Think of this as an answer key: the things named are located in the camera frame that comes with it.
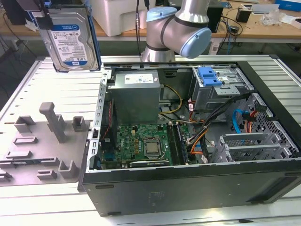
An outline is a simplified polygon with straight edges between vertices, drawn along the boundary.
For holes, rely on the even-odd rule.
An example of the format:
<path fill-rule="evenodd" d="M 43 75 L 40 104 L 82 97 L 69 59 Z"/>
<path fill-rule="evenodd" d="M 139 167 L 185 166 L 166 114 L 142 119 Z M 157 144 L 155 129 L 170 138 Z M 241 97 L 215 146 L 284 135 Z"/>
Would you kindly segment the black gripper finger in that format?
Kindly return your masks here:
<path fill-rule="evenodd" d="M 41 30 L 51 30 L 53 27 L 53 21 L 50 17 L 48 9 L 41 11 L 41 15 L 37 16 L 37 23 Z"/>

